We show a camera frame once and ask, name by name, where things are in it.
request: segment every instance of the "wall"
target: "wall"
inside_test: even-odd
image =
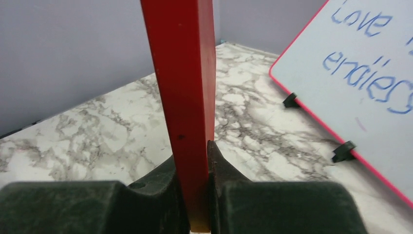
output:
[[[325,0],[222,0],[222,39],[282,53]]]
[[[0,136],[152,72],[139,0],[0,0]]]

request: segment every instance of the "pink border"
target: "pink border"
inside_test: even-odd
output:
[[[329,0],[327,0],[323,6],[316,12],[316,14],[311,18],[310,21],[307,22],[307,24],[304,26],[304,28],[296,35],[294,40],[287,46],[287,48],[281,53],[281,55],[275,60],[275,62],[272,64],[270,70],[268,71],[270,77],[276,82],[277,85],[279,85],[287,94],[291,94],[291,92],[283,85],[281,84],[275,77],[271,75],[271,70],[274,67],[274,65],[277,63],[277,61],[284,55],[284,53],[290,48],[290,46],[296,41],[296,39],[301,35],[301,33],[307,28],[307,26],[313,21],[313,19],[319,14],[319,12],[324,8],[324,6],[328,3]],[[341,144],[345,143],[345,141],[337,134],[335,133],[331,128],[329,128],[320,118],[317,117],[316,114],[314,114],[310,109],[308,109],[307,106],[305,106],[299,99],[295,99],[296,102],[300,105],[302,109],[304,109],[307,113],[311,115],[313,119],[315,119],[324,129],[328,131],[336,140],[338,140]],[[356,151],[352,150],[352,154],[354,157],[356,157],[367,169],[369,169],[375,176],[377,176],[385,185],[387,185],[393,192],[395,192],[404,202],[406,202],[411,208],[413,208],[413,202],[407,198],[396,186],[394,186],[390,181],[388,181],[378,170],[376,170],[372,165],[370,165],[360,154],[358,154]]]

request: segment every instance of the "whiteboard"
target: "whiteboard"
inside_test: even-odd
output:
[[[269,73],[413,207],[413,1],[330,0]]]

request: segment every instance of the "red rectangular bar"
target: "red rectangular bar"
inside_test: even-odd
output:
[[[207,141],[214,138],[212,0],[141,0],[177,174],[193,232],[209,232]]]

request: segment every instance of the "black board foot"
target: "black board foot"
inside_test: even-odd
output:
[[[338,146],[335,150],[333,150],[335,155],[331,160],[333,161],[333,163],[336,163],[355,159],[355,157],[350,152],[355,147],[355,144],[353,144],[351,141],[347,141],[346,143]]]
[[[299,108],[300,105],[296,102],[297,95],[295,93],[291,93],[288,97],[282,102],[284,107],[286,108]]]

